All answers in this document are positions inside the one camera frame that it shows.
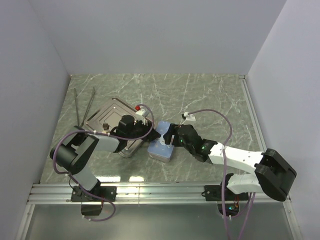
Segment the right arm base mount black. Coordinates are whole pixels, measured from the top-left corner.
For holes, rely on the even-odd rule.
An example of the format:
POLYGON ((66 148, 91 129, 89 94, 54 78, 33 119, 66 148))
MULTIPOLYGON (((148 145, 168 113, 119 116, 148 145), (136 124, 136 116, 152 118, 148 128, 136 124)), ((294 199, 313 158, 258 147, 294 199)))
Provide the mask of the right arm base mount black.
MULTIPOLYGON (((244 213, 252 198, 252 194, 245 192, 235 194, 227 187, 224 189, 225 213, 227 217, 235 218, 244 213)), ((206 202, 217 202, 218 211, 223 214, 222 183, 220 185, 205 185, 201 195, 206 202)))

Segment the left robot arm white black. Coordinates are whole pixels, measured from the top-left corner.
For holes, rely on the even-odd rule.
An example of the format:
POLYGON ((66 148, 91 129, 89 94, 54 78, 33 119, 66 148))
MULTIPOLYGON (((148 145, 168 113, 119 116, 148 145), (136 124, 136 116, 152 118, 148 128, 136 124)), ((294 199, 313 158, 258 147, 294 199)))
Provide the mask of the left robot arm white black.
POLYGON ((79 186, 73 190, 82 193, 89 201, 102 200, 105 196, 101 182, 87 167, 87 163, 98 146, 110 153, 121 152, 128 141, 143 140, 151 142, 161 136, 148 120, 135 120, 124 115, 118 125, 105 132, 94 132, 74 126, 73 131, 65 135, 50 151, 50 158, 57 173, 67 174, 79 186))

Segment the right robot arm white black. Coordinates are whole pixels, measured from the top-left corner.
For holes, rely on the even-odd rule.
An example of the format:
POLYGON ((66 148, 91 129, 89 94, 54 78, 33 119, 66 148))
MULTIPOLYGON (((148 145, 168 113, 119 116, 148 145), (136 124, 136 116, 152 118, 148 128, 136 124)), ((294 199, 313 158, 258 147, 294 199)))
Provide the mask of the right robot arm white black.
POLYGON ((226 200, 242 193, 264 193, 283 202, 297 177, 294 168, 274 149, 249 151, 201 138, 192 125, 170 124, 163 136, 167 145, 185 148, 202 163, 226 165, 245 174, 229 174, 220 194, 226 200))

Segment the metal tin lid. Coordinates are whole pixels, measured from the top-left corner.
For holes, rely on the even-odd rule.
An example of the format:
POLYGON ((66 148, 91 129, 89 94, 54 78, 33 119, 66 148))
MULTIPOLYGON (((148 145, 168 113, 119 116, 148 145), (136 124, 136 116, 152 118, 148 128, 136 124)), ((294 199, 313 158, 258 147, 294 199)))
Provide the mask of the metal tin lid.
POLYGON ((150 142, 147 152, 156 154, 173 154, 174 146, 172 144, 166 145, 163 135, 167 132, 170 123, 167 121, 160 121, 156 127, 156 131, 160 133, 160 138, 150 142))

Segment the metal tin box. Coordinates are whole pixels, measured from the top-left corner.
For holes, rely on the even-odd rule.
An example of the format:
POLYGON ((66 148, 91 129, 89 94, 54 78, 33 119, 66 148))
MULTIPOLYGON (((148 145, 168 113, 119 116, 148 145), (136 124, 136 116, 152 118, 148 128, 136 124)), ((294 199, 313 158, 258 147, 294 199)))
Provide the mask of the metal tin box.
POLYGON ((170 162, 172 158, 172 154, 157 154, 157 153, 149 153, 149 156, 155 160, 161 161, 163 163, 170 162))

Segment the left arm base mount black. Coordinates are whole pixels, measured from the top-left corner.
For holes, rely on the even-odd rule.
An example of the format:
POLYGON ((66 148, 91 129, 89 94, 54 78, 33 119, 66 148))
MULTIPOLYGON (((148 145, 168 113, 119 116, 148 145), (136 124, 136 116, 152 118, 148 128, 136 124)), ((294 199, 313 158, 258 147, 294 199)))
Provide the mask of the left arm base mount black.
POLYGON ((81 203, 81 214, 86 218, 90 219, 91 217, 98 217, 103 210, 104 204, 111 204, 113 210, 109 217, 110 219, 115 213, 115 200, 117 195, 116 186, 101 186, 101 183, 98 183, 91 189, 85 190, 84 187, 75 185, 72 186, 72 193, 70 201, 72 203, 81 203))

